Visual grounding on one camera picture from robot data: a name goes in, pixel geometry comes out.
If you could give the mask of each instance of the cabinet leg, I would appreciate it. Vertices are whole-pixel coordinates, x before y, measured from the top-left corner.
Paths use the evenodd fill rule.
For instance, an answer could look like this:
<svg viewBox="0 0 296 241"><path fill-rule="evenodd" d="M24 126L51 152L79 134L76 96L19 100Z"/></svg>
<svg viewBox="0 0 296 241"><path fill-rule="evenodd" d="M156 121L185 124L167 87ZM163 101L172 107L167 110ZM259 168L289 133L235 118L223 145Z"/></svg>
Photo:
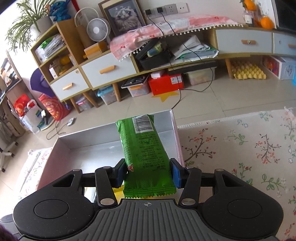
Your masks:
<svg viewBox="0 0 296 241"><path fill-rule="evenodd" d="M70 98L70 101L72 103L72 105L74 106L75 110L80 113L81 111L79 110L79 106L76 104L74 98Z"/></svg>
<svg viewBox="0 0 296 241"><path fill-rule="evenodd" d="M85 98L87 98L89 100L89 102L91 102L91 104L94 107L96 107L96 108L99 107L99 105L94 101L94 99L87 92L83 92L82 94L84 95Z"/></svg>
<svg viewBox="0 0 296 241"><path fill-rule="evenodd" d="M233 79L234 76L233 76L233 74L232 74L232 69L231 69L230 59L226 58L226 59L225 59L225 63L226 63L226 67L227 67L227 71L228 71L229 78Z"/></svg>
<svg viewBox="0 0 296 241"><path fill-rule="evenodd" d="M120 102L121 101L121 96L120 96L118 85L117 85L117 83L114 83L112 85L113 85L113 89L114 89L114 92L115 92L116 99L117 99L118 102Z"/></svg>

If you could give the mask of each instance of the cat picture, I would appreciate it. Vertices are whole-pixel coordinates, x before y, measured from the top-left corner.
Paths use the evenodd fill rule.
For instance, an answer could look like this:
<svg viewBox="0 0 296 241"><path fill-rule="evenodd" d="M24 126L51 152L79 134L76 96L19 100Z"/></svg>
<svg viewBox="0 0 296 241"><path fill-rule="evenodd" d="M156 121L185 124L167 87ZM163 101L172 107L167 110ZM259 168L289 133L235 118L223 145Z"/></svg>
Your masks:
<svg viewBox="0 0 296 241"><path fill-rule="evenodd" d="M118 0L106 10L115 36L146 25L136 0Z"/></svg>
<svg viewBox="0 0 296 241"><path fill-rule="evenodd" d="M121 8L115 12L114 22L121 34L142 26L137 14L130 6L121 6Z"/></svg>

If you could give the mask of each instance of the white drawer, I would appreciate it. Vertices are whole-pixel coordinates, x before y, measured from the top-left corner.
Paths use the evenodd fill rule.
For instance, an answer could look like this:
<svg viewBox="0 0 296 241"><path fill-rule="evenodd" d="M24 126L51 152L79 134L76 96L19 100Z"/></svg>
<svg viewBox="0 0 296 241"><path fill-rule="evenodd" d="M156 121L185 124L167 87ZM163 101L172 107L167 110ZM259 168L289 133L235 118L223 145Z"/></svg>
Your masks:
<svg viewBox="0 0 296 241"><path fill-rule="evenodd" d="M216 30L219 53L272 53L272 33L247 29Z"/></svg>
<svg viewBox="0 0 296 241"><path fill-rule="evenodd" d="M63 90L63 88L71 84L71 87ZM89 89L79 69L75 69L72 72L66 74L56 82L52 83L50 87L55 92L60 101L69 98L70 96L73 96L83 90Z"/></svg>
<svg viewBox="0 0 296 241"><path fill-rule="evenodd" d="M115 65L115 68L112 71L100 74L100 70L113 65ZM136 69L129 56L119 61L112 53L83 65L82 69L93 88L136 73Z"/></svg>
<svg viewBox="0 0 296 241"><path fill-rule="evenodd" d="M296 55L296 38L290 35L274 33L274 53Z"/></svg>

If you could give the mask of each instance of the yellow star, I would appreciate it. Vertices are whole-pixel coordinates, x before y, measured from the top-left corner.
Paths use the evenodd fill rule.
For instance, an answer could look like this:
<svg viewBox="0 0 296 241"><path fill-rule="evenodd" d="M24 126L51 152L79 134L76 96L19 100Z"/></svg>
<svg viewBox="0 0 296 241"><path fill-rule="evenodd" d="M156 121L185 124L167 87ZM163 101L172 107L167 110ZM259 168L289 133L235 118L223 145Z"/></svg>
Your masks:
<svg viewBox="0 0 296 241"><path fill-rule="evenodd" d="M161 102L165 102L165 100L169 97L169 96L173 96L173 95L178 95L179 93L176 93L174 91L172 92L167 92L167 93L163 93L163 94L159 94L159 95L154 95L152 97L160 97Z"/></svg>

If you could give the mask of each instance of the white remote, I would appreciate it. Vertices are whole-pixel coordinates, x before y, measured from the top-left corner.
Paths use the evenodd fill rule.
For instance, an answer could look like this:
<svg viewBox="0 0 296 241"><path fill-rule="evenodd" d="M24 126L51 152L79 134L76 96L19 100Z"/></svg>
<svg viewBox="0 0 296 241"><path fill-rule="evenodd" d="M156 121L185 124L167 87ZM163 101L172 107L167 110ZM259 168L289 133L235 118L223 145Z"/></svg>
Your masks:
<svg viewBox="0 0 296 241"><path fill-rule="evenodd" d="M74 121L75 121L75 117L74 118L71 118L69 121L68 121L68 124L67 124L67 126L71 126L71 125L73 125L74 124Z"/></svg>

